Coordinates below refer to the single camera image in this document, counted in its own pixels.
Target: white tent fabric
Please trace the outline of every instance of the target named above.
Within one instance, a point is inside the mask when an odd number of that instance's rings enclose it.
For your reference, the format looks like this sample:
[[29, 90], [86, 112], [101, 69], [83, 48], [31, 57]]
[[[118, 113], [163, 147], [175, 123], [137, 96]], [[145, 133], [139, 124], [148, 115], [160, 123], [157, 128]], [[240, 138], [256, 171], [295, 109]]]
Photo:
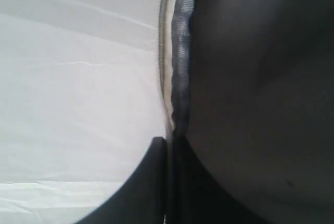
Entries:
[[0, 0], [0, 224], [69, 224], [165, 134], [160, 0]]

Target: white fabric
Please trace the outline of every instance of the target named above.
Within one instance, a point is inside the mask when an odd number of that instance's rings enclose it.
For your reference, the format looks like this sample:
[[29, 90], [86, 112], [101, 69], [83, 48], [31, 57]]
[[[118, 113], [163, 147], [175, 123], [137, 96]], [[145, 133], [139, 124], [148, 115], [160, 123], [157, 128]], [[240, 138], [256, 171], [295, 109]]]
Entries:
[[70, 224], [165, 134], [160, 0], [0, 0], [0, 224]]

